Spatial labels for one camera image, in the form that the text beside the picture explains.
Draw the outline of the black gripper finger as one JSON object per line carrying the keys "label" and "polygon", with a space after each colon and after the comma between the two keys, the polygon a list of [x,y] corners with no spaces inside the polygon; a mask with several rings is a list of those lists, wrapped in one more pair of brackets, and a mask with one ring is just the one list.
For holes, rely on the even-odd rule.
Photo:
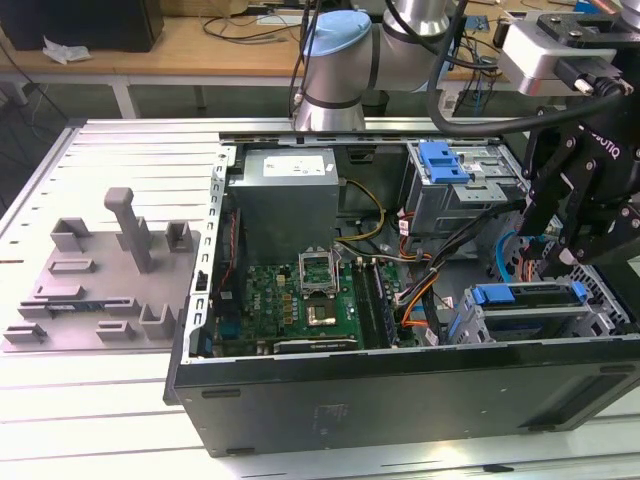
{"label": "black gripper finger", "polygon": [[595,218],[567,219],[558,241],[542,260],[542,277],[558,278],[577,265],[618,264],[639,255],[639,202],[616,210],[591,210]]}
{"label": "black gripper finger", "polygon": [[591,160],[589,139],[590,131],[580,122],[531,131],[523,170],[530,189],[519,235],[542,234],[553,217],[560,219],[568,236],[573,234],[592,181],[585,168]]}

